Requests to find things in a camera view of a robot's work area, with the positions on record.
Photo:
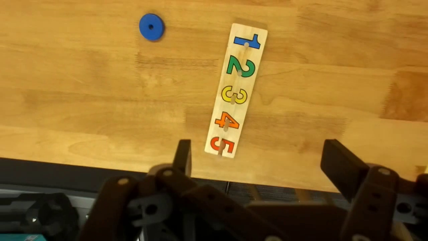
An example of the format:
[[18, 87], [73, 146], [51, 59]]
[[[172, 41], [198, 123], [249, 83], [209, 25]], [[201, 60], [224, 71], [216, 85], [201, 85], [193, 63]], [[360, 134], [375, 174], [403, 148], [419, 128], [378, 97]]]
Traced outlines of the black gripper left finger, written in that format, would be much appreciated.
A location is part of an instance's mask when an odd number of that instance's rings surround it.
[[192, 174], [192, 140], [181, 139], [177, 146], [177, 151], [173, 159], [173, 168], [184, 172], [185, 175]]

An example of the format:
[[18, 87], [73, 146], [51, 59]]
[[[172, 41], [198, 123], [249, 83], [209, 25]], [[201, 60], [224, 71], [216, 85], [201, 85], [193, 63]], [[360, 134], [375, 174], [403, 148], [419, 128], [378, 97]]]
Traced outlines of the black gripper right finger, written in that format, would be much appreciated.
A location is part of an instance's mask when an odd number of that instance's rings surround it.
[[327, 139], [323, 146], [323, 172], [347, 201], [352, 201], [370, 166], [338, 139]]

